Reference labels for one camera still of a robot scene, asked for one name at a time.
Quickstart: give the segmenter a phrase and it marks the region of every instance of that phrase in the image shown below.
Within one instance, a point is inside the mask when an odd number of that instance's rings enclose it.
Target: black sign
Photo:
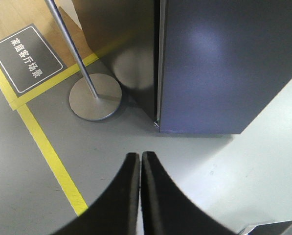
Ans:
[[[0,67],[20,95],[66,68],[33,24],[0,41]]]

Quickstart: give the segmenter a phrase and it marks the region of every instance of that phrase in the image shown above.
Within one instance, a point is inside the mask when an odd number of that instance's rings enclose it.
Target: pole base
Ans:
[[[69,104],[73,112],[89,121],[103,120],[111,116],[120,106],[122,90],[119,83],[111,76],[94,73],[90,74],[98,98],[95,98],[85,78],[78,80],[69,94]]]

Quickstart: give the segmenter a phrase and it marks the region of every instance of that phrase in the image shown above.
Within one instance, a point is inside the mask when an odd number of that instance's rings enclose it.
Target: white floor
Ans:
[[[107,72],[96,62],[90,72]],[[292,219],[292,80],[240,135],[160,134],[124,95],[101,122],[76,117],[68,94],[79,76],[28,103],[88,204],[128,152],[155,151],[183,192],[239,232]],[[0,234],[48,234],[76,215],[29,132],[0,92]],[[139,221],[138,233],[143,234]]]

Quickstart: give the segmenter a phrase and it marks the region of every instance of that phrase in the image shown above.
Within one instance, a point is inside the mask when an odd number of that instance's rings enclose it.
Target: wooden floor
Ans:
[[[81,57],[92,54],[82,30],[61,8],[60,13]],[[68,67],[75,64],[44,0],[0,0],[0,40],[29,24],[35,24]]]

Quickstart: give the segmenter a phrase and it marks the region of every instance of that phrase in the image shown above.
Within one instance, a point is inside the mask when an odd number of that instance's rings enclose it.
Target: metal pole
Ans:
[[[74,59],[76,60],[76,63],[78,64],[78,66],[80,68],[80,71],[81,71],[83,77],[85,78],[85,80],[87,82],[87,85],[89,86],[89,89],[90,89],[92,95],[95,98],[98,98],[98,93],[97,93],[97,91],[95,89],[95,86],[93,85],[93,82],[90,79],[90,76],[89,76],[89,74],[88,74],[88,72],[86,70],[86,67],[85,67],[85,65],[84,65],[84,63],[82,61],[82,58],[80,57],[80,55],[79,55],[79,53],[78,53],[78,51],[77,51],[77,49],[75,47],[75,44],[74,44],[74,42],[73,42],[73,40],[72,40],[68,30],[67,30],[66,25],[63,22],[63,19],[62,19],[61,15],[60,15],[60,12],[59,12],[54,0],[45,0],[45,1],[46,1],[47,5],[48,5],[48,8],[49,8],[50,12],[53,15],[53,18],[55,19],[58,27],[61,30],[61,32],[62,32],[62,34],[63,34],[63,36],[64,36],[64,38],[65,38],[65,40],[67,42],[67,45],[68,45],[68,47],[69,47]]]

